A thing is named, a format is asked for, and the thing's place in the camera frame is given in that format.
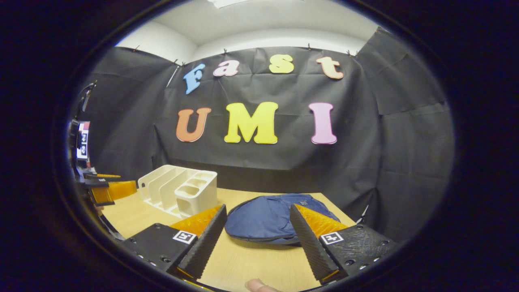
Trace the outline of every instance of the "white wall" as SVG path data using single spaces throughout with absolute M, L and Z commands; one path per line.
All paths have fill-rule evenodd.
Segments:
M 224 48 L 229 52 L 259 47 L 307 47 L 308 43 L 312 48 L 343 53 L 349 50 L 352 55 L 355 55 L 366 41 L 336 33 L 308 29 L 259 30 L 235 34 L 201 45 L 192 55 L 190 62 L 222 54 Z
M 197 49 L 192 41 L 182 34 L 160 23 L 150 21 L 139 27 L 122 41 L 117 47 L 127 47 L 145 51 L 177 63 L 190 62 Z

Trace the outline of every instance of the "orange letter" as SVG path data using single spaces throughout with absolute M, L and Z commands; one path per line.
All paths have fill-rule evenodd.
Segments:
M 323 72 L 326 76 L 333 79 L 341 79 L 344 77 L 342 72 L 337 72 L 335 66 L 339 66 L 339 62 L 332 60 L 330 57 L 322 57 L 317 59 L 317 63 L 320 63 L 323 67 Z
M 179 123 L 176 125 L 176 137 L 182 142 L 195 142 L 198 140 L 206 127 L 207 114 L 211 112 L 210 108 L 201 108 L 196 111 L 198 114 L 198 121 L 196 129 L 192 133 L 187 132 L 187 122 L 193 113 L 193 110 L 179 111 Z

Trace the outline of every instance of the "white ceiling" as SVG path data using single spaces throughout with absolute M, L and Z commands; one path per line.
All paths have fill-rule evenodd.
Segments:
M 333 0 L 250 0 L 216 8 L 192 0 L 158 16 L 159 22 L 196 45 L 265 29 L 312 29 L 368 40 L 378 27 Z

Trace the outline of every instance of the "wooden table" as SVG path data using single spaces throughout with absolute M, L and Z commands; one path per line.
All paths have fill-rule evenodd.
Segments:
M 272 193 L 217 190 L 219 204 L 227 211 L 238 204 L 261 195 Z M 355 225 L 346 214 L 321 193 L 310 193 L 347 226 Z M 180 218 L 165 213 L 141 200 L 140 194 L 115 201 L 105 206 L 105 217 L 125 238 L 131 237 L 153 223 L 171 225 Z M 199 282 L 232 291 L 245 292 L 246 281 L 260 278 L 265 284 L 285 292 L 301 291 L 320 286 L 301 247 L 268 245 L 231 238 L 225 230 L 220 235 Z

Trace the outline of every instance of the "yellow letter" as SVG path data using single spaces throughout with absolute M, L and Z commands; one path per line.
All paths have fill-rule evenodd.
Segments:
M 238 143 L 241 140 L 238 128 L 245 142 L 249 142 L 256 128 L 258 133 L 254 142 L 258 144 L 276 144 L 278 137 L 274 135 L 274 112 L 278 109 L 275 102 L 262 102 L 252 115 L 241 102 L 231 103 L 226 109 L 229 111 L 229 131 L 224 141 L 227 143 Z
M 268 67 L 272 73 L 290 73 L 294 70 L 290 55 L 274 55 L 270 57 L 271 65 Z

